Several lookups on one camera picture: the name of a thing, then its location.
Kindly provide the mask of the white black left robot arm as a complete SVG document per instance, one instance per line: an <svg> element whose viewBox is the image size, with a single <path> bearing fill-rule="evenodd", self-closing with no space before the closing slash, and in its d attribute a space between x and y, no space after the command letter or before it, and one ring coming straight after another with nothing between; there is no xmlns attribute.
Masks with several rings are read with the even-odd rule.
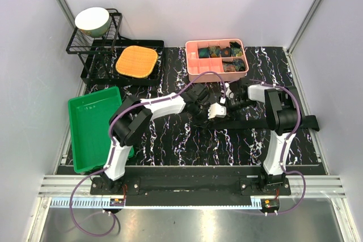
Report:
<svg viewBox="0 0 363 242"><path fill-rule="evenodd" d="M207 87L198 83L179 93L154 99L139 99L134 95L126 98L109 120L111 144L103 171L99 173L103 188L109 194L117 194L122 189L121 178L129 153L151 121L181 113L189 113L200 122L206 121L209 97Z"/></svg>

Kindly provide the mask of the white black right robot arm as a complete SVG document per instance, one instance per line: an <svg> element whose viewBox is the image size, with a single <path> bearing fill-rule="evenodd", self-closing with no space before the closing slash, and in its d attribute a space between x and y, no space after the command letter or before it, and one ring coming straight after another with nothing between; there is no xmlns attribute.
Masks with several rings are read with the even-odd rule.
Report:
<svg viewBox="0 0 363 242"><path fill-rule="evenodd" d="M232 83L227 96L227 109L237 111L257 102L265 105L270 140L267 157L258 175L258 189L271 194L283 186L286 178L286 158L293 138L302 122L298 97L292 90L260 82Z"/></svg>

